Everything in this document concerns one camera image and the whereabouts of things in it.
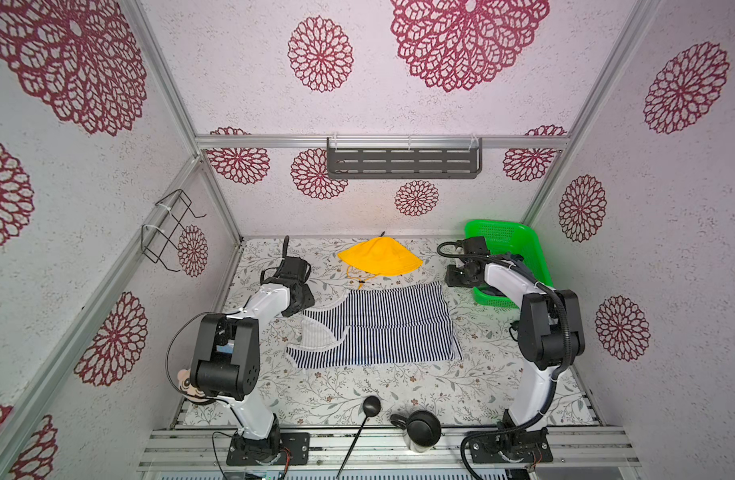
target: green plastic basket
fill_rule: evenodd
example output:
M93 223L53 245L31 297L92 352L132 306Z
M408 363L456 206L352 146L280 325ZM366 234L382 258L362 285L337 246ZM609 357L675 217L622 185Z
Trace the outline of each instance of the green plastic basket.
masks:
M464 229L466 238L484 236L490 254L499 255L511 252L525 257L525 264L538 280L548 286L554 286L546 259L541 250L541 243L535 230L529 226L513 222L496 220L471 220ZM471 289L474 301L480 305L499 306L502 308L519 308L505 296L492 296L483 293L479 287Z

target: striped shirt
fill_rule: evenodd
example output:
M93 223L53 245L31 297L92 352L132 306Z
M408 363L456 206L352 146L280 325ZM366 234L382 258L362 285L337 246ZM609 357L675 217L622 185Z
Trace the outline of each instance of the striped shirt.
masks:
M351 290L336 304L303 312L295 366L437 362L461 358L439 282L389 290Z

